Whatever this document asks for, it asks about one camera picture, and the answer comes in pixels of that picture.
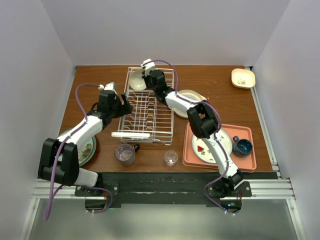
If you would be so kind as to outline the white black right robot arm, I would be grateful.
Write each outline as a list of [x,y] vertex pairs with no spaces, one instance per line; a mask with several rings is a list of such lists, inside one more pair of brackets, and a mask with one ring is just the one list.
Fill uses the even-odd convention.
[[206,100],[195,102],[182,97],[175,89],[167,86],[165,74],[159,69],[144,70],[142,79],[160,103],[186,112],[193,135],[205,143],[218,166],[220,177],[216,180],[217,187],[225,195],[235,196],[245,179],[218,137],[222,124],[219,123],[221,119],[216,110]]

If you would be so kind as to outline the white bowl with blue dashes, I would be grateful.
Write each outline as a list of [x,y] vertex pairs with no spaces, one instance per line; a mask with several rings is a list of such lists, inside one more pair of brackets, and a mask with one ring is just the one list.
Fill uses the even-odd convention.
[[142,71],[137,70],[137,71],[133,71],[130,75],[129,75],[129,86],[136,91],[142,91],[145,90],[147,88],[146,83],[144,81],[144,79],[142,78],[143,74]]

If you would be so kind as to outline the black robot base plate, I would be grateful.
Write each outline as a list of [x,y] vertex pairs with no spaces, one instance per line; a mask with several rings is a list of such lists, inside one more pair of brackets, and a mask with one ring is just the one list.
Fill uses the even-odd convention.
[[251,197],[250,183],[236,190],[223,189],[212,181],[216,172],[104,172],[103,188],[113,196],[112,207],[123,204],[167,204],[214,206],[210,199]]

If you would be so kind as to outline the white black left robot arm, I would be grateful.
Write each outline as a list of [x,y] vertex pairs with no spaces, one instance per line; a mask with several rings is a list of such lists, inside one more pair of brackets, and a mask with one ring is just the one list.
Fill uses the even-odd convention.
[[38,178],[65,186],[86,186],[88,193],[99,196],[104,184],[98,180],[98,173],[80,168],[78,151],[113,119],[131,114],[132,110],[125,93],[118,96],[113,90],[102,90],[98,102],[77,126],[57,139],[44,141]]

